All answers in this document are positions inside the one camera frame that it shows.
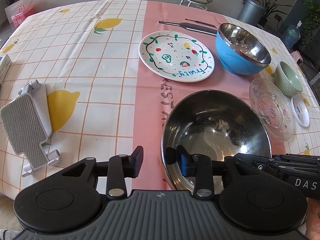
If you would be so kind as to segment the large steel mixing bowl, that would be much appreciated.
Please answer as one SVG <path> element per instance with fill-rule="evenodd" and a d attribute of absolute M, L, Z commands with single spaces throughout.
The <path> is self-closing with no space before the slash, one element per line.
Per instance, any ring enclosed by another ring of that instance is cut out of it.
<path fill-rule="evenodd" d="M 193 191 L 195 176 L 182 175 L 177 163 L 165 159 L 168 147 L 182 145 L 189 154 L 212 160 L 237 153 L 271 157 L 271 143 L 263 122 L 240 98 L 219 90 L 202 90 L 183 98 L 169 114 L 162 131 L 161 159 L 173 190 Z"/>

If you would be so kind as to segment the small white sticker plate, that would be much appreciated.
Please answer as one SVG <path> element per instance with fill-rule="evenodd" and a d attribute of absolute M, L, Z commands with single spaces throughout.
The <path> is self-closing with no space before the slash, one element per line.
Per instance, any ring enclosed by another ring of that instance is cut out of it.
<path fill-rule="evenodd" d="M 307 107 L 300 96 L 294 95 L 291 98 L 291 108 L 297 123 L 300 126 L 307 128 L 310 125 L 310 116 Z"/>

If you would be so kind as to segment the clear patterned glass plate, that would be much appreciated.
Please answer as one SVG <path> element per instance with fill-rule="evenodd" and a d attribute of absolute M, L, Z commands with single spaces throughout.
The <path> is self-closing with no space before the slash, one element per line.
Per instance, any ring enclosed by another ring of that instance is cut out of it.
<path fill-rule="evenodd" d="M 292 137 L 295 127 L 292 109 L 276 85 L 267 79 L 255 78 L 249 86 L 249 99 L 271 137 L 280 141 Z"/>

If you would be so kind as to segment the green ceramic bowl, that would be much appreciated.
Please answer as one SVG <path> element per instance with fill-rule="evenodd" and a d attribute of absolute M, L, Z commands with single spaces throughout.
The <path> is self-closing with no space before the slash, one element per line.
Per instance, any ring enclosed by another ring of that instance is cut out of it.
<path fill-rule="evenodd" d="M 280 61 L 272 74 L 275 85 L 285 96 L 294 96 L 303 91 L 303 86 L 295 71 L 285 62 Z"/>

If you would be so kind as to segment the white fruit-painted ceramic plate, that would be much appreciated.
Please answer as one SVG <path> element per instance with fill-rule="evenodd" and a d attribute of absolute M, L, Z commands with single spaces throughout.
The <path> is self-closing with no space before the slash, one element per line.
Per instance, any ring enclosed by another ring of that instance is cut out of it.
<path fill-rule="evenodd" d="M 177 82 L 199 82 L 211 76 L 215 60 L 198 39 L 176 31 L 158 31 L 144 37 L 138 48 L 153 73 Z"/>

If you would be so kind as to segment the blue steel-lined bowl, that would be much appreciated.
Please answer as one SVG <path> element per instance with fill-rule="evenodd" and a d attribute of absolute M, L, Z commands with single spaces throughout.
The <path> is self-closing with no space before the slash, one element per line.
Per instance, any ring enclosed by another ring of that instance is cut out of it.
<path fill-rule="evenodd" d="M 223 67 L 235 75 L 255 75 L 271 63 L 267 48 L 249 31 L 223 23 L 217 30 L 216 52 Z"/>

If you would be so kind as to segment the grey white dish rack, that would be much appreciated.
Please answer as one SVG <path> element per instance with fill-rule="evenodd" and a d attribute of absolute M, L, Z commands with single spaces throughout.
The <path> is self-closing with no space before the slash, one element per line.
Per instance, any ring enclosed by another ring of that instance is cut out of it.
<path fill-rule="evenodd" d="M 49 116 L 46 87 L 38 80 L 27 83 L 18 97 L 1 108 L 1 123 L 16 155 L 24 155 L 22 177 L 60 161 L 60 152 L 44 151 L 53 128 Z"/>

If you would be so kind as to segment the pink space heater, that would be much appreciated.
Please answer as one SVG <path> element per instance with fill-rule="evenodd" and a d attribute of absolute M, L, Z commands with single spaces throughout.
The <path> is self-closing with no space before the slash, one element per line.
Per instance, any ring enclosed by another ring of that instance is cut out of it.
<path fill-rule="evenodd" d="M 303 63 L 303 58 L 302 58 L 300 52 L 297 51 L 297 50 L 296 50 L 296 51 L 293 51 L 293 52 L 291 53 L 291 56 L 292 56 L 293 59 L 295 60 L 296 64 L 300 67 L 300 66 L 302 65 L 302 63 Z"/>

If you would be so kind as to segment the blue water jug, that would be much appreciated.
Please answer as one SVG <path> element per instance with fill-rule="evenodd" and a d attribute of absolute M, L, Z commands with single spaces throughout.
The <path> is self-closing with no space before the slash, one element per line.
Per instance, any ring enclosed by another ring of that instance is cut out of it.
<path fill-rule="evenodd" d="M 300 39 L 300 27 L 302 21 L 296 25 L 289 25 L 281 36 L 281 40 L 287 49 L 291 49 Z"/>

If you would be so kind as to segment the white blue carton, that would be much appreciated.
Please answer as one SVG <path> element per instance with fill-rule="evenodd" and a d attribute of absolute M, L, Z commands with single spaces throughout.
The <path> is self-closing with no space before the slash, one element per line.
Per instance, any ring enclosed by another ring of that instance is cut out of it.
<path fill-rule="evenodd" d="M 1 85 L 7 75 L 7 72 L 9 70 L 11 64 L 12 64 L 12 60 L 9 57 L 9 55 L 5 54 L 5 55 L 1 56 L 1 61 L 0 61 L 0 84 Z"/>

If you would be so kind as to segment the grey metal trash can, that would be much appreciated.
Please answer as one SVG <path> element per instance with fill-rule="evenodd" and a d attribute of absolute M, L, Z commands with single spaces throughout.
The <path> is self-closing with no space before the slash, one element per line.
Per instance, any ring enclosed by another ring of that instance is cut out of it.
<path fill-rule="evenodd" d="M 265 12 L 264 6 L 262 6 L 256 0 L 245 0 L 244 6 L 238 15 L 238 20 L 247 24 L 256 26 Z"/>

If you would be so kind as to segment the pink storage box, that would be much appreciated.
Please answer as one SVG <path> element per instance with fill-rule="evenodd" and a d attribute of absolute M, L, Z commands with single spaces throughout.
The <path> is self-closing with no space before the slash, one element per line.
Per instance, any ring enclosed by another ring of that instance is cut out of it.
<path fill-rule="evenodd" d="M 22 24 L 22 22 L 30 15 L 34 14 L 34 7 L 33 6 L 27 6 L 24 5 L 20 6 L 18 8 L 18 11 L 14 13 L 11 17 L 11 20 L 15 27 L 18 27 Z"/>

